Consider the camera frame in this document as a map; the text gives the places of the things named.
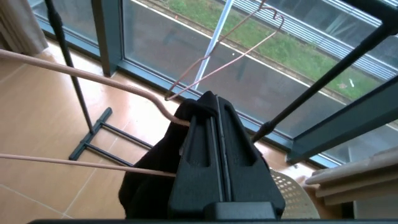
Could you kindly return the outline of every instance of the beige plastic basket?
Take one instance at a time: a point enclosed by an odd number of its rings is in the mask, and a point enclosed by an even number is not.
[[[271,169],[271,176],[282,193],[286,206],[283,218],[320,218],[310,197],[294,179]]]

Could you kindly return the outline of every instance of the black metal pole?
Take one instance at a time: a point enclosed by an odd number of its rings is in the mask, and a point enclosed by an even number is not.
[[[281,113],[279,113],[273,120],[264,123],[258,132],[252,137],[253,142],[260,140],[260,138],[271,133],[274,128],[289,114],[295,111],[299,106],[306,102],[311,96],[321,90],[326,84],[336,78],[342,71],[352,65],[357,59],[362,57],[366,52],[372,50],[375,46],[380,44],[384,39],[396,32],[393,27],[382,24],[367,38],[365,38],[353,51],[351,51],[345,58],[340,60],[333,68],[331,68],[324,76],[316,81],[310,88],[302,93],[293,103],[288,105]]]
[[[45,4],[47,6],[47,16],[49,17],[50,25],[52,26],[52,29],[54,30],[54,34],[55,34],[57,41],[60,45],[60,48],[62,50],[62,54],[65,59],[65,62],[69,67],[73,67],[72,58],[70,57],[68,45],[65,40],[65,34],[63,33],[63,29],[62,29],[63,25],[62,25],[61,17],[58,14],[57,10],[55,10],[52,0],[45,0]],[[85,115],[88,129],[90,130],[90,133],[93,134],[94,133],[93,125],[91,123],[90,116],[88,115],[86,103],[85,103],[85,100],[83,97],[83,93],[81,92],[79,81],[78,81],[77,77],[71,76],[70,78],[72,79],[73,86],[75,87],[75,91],[77,94],[77,98],[79,99],[81,109],[83,110],[83,114]]]

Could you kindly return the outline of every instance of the black cloth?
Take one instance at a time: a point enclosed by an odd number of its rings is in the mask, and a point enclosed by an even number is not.
[[[217,116],[216,96],[208,91],[197,101],[187,99],[174,116],[190,121]],[[176,173],[180,162],[179,150],[188,133],[188,127],[170,123],[165,136],[138,161],[134,167]],[[119,201],[126,218],[167,218],[167,202],[174,178],[126,172],[119,190]]]

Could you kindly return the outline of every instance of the beige curtain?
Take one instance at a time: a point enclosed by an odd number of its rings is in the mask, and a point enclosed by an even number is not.
[[[331,169],[318,170],[305,181],[320,184],[315,195],[326,205],[398,194],[398,147]]]
[[[35,55],[47,47],[27,0],[0,0],[0,48]]]

